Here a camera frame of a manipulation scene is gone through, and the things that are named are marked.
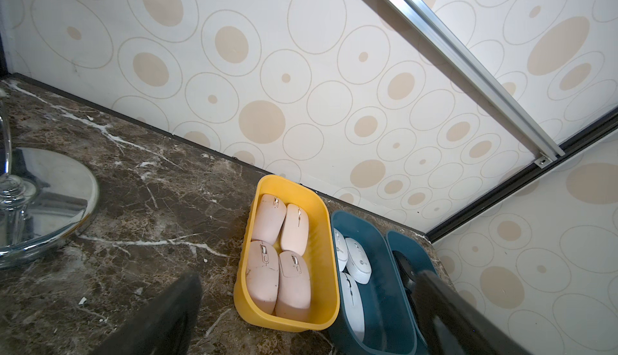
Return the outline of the black mouse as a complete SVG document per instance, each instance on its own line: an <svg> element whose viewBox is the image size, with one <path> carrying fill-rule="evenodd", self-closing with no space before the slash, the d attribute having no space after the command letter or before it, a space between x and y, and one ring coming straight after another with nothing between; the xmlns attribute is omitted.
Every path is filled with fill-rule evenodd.
<svg viewBox="0 0 618 355"><path fill-rule="evenodd" d="M394 250L393 255L398 265L402 285L406 291L411 294L415 290L416 286L414 269L411 266L410 261L402 252Z"/></svg>

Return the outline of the yellow storage box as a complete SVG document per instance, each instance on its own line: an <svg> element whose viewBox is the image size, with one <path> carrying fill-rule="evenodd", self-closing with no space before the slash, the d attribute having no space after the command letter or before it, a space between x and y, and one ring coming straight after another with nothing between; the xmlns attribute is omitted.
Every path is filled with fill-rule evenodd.
<svg viewBox="0 0 618 355"><path fill-rule="evenodd" d="M246 268L249 246L252 240L257 206L263 194L272 194L286 206L295 204L303 208L309 218L307 250L301 255L307 263L311 277L312 301L306 321L293 321L261 311L251 300L246 283ZM280 247L280 236L272 245L278 256L284 251ZM233 290L235 308L241 318L253 325L286 332L325 330L332 325L340 310L339 270L333 250L332 228L328 209L320 197L310 189L277 176L264 176L257 184L254 200L247 221L238 275Z"/></svg>

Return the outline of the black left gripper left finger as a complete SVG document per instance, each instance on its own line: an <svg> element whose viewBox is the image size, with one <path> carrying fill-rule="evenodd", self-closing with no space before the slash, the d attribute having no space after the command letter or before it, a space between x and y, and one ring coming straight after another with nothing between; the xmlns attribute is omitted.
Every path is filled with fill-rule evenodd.
<svg viewBox="0 0 618 355"><path fill-rule="evenodd" d="M187 354L201 299L199 275L185 272L92 353Z"/></svg>

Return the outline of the pink mouse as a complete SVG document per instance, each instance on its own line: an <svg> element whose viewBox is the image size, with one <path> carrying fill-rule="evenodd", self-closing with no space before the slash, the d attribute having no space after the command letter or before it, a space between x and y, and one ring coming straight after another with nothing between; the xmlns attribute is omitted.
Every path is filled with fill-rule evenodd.
<svg viewBox="0 0 618 355"><path fill-rule="evenodd" d="M307 212L298 205L288 204L280 236L282 250L291 250L296 254L304 255L307 250L308 233Z"/></svg>
<svg viewBox="0 0 618 355"><path fill-rule="evenodd" d="M275 315L306 321L312 301L311 277L304 258L285 250L279 255L279 285Z"/></svg>
<svg viewBox="0 0 618 355"><path fill-rule="evenodd" d="M261 311L272 315L278 298L279 256L268 242L251 242L246 283L251 300Z"/></svg>
<svg viewBox="0 0 618 355"><path fill-rule="evenodd" d="M286 217L286 204L272 194L263 194L257 206L252 240L274 245Z"/></svg>

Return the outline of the white mouse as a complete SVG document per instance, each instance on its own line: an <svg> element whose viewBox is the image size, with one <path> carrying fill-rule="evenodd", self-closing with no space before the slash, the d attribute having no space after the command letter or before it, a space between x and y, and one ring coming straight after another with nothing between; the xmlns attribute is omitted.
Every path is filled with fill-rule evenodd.
<svg viewBox="0 0 618 355"><path fill-rule="evenodd" d="M355 279L348 273L341 273L341 293L344 297L344 312L355 337L363 342L365 338L365 314L361 294Z"/></svg>
<svg viewBox="0 0 618 355"><path fill-rule="evenodd" d="M336 258L338 261L338 268L340 272L343 272L346 268L347 262L349 261L349 250L347 247L347 243L345 237L338 229L334 229L334 242L336 248Z"/></svg>
<svg viewBox="0 0 618 355"><path fill-rule="evenodd" d="M346 269L350 276L359 284L369 283L372 267L365 249L353 238L344 239L349 253Z"/></svg>

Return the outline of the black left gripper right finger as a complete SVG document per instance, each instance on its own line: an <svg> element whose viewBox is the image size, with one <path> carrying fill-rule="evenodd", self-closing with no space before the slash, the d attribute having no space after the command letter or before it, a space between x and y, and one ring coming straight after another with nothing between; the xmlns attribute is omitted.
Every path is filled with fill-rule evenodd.
<svg viewBox="0 0 618 355"><path fill-rule="evenodd" d="M527 354L430 271L415 276L418 327L430 354Z"/></svg>

